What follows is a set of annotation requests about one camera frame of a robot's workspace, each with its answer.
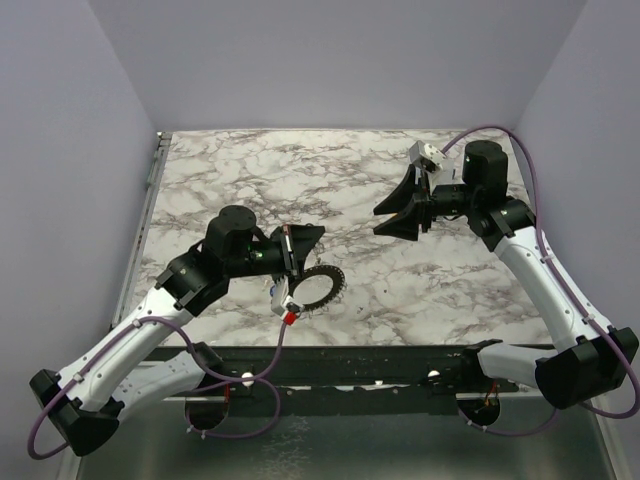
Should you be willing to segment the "perforated metal ring disc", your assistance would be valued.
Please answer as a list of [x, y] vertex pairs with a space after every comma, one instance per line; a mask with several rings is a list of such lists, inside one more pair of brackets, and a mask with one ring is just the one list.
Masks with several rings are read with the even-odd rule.
[[[301, 301], [297, 295], [300, 285], [318, 276], [329, 278], [332, 282], [331, 289], [324, 296], [312, 302]], [[336, 266], [323, 264], [307, 269], [300, 278], [294, 280], [290, 284], [289, 295], [301, 304], [305, 311], [313, 312], [327, 306], [333, 300], [337, 299], [345, 287], [346, 278], [344, 272]]]

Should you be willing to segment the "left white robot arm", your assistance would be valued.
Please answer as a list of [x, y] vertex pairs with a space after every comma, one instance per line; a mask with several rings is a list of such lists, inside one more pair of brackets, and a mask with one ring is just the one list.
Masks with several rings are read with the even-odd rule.
[[202, 395], [239, 382], [203, 343], [187, 340], [185, 352], [134, 374], [169, 335], [225, 296], [235, 278], [269, 275], [272, 312], [287, 328], [304, 311], [289, 288], [324, 235], [322, 226], [282, 225], [265, 235], [254, 212], [231, 205], [208, 224], [205, 237], [169, 262], [132, 312], [91, 350], [58, 372], [42, 369], [29, 382], [42, 411], [34, 426], [50, 420], [63, 447], [86, 456], [104, 445], [138, 408], [176, 393]]

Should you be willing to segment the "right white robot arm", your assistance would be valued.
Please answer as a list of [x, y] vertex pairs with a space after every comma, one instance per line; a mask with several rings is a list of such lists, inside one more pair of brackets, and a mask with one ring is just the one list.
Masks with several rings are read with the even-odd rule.
[[553, 345], [550, 350], [500, 340], [473, 345], [459, 367], [461, 383], [481, 391], [494, 379], [509, 380], [538, 389], [560, 410], [619, 388], [639, 340], [630, 328], [615, 328], [588, 305], [556, 264], [533, 211], [507, 193], [508, 156], [502, 147], [487, 140], [468, 143], [461, 183], [434, 186], [430, 178], [442, 157], [422, 142], [411, 147], [404, 178], [374, 209], [387, 218], [375, 234], [415, 241], [439, 217], [465, 217], [471, 231], [524, 288]]

